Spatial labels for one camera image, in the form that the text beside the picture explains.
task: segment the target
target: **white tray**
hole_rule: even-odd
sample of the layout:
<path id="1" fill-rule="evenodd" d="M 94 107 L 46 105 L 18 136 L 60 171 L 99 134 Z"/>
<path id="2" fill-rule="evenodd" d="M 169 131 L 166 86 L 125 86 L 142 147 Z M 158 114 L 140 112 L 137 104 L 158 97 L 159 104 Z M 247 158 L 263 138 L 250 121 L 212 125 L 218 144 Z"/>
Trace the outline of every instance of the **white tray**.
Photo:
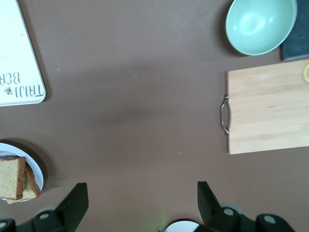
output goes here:
<path id="1" fill-rule="evenodd" d="M 40 103 L 46 96 L 17 0 L 0 0 L 0 106 Z"/>

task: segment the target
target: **screw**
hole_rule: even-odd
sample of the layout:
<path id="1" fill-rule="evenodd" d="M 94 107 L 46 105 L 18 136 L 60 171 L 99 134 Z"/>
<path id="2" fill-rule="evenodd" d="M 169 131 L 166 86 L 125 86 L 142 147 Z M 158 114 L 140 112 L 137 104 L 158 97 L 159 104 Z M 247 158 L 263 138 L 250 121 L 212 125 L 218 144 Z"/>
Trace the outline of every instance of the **screw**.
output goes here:
<path id="1" fill-rule="evenodd" d="M 272 217 L 272 216 L 269 216 L 269 215 L 265 215 L 264 216 L 264 220 L 270 224 L 276 224 L 276 221 L 275 219 Z"/>
<path id="2" fill-rule="evenodd" d="M 41 215 L 39 216 L 39 219 L 45 219 L 45 218 L 47 218 L 48 216 L 49 216 L 49 213 L 41 214 Z"/>
<path id="3" fill-rule="evenodd" d="M 231 210 L 229 208 L 224 209 L 223 212 L 225 213 L 225 215 L 228 215 L 228 216 L 233 216 L 234 215 L 233 210 Z"/>
<path id="4" fill-rule="evenodd" d="M 0 228 L 5 227 L 5 225 L 6 225 L 6 222 L 5 222 L 5 221 L 0 222 Z"/>

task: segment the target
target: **white round object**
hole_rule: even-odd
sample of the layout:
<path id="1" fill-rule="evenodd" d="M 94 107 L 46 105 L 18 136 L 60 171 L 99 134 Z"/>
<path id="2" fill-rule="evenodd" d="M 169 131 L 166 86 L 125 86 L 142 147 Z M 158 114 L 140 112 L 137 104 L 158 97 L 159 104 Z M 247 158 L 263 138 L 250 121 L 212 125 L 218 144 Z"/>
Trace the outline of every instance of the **white round object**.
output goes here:
<path id="1" fill-rule="evenodd" d="M 164 232 L 194 232 L 199 224 L 193 221 L 177 221 L 170 224 Z"/>
<path id="2" fill-rule="evenodd" d="M 0 158 L 1 157 L 9 157 L 9 156 L 19 156 L 19 157 L 25 157 L 27 164 L 31 167 L 33 174 L 34 174 L 34 179 L 35 182 L 37 183 L 38 187 L 40 190 L 43 188 L 44 184 L 44 178 L 43 178 L 43 173 L 37 164 L 37 162 L 26 152 L 23 150 L 19 149 L 16 146 L 10 145 L 10 144 L 4 144 L 0 143 Z"/>

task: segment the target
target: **yellow lemon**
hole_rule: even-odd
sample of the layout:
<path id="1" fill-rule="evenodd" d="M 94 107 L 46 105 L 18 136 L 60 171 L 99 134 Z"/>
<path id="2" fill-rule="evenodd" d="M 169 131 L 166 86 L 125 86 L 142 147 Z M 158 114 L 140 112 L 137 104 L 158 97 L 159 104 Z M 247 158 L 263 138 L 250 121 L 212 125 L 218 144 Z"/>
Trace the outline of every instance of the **yellow lemon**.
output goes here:
<path id="1" fill-rule="evenodd" d="M 303 79 L 309 83 L 309 64 L 307 64 L 303 70 Z"/>

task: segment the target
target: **bread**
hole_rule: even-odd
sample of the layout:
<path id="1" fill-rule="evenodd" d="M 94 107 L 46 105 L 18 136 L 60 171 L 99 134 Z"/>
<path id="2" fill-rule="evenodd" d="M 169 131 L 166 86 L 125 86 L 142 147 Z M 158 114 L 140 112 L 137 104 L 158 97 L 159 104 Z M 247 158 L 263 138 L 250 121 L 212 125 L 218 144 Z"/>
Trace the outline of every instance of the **bread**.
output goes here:
<path id="1" fill-rule="evenodd" d="M 25 165 L 24 157 L 0 159 L 0 198 L 19 200 L 23 197 Z"/>
<path id="2" fill-rule="evenodd" d="M 7 200 L 8 204 L 13 204 L 15 202 L 19 202 L 22 200 L 34 199 L 41 195 L 40 188 L 35 182 L 32 169 L 27 163 L 25 165 L 24 178 L 25 178 L 25 187 L 24 187 L 23 198 L 17 201 Z"/>

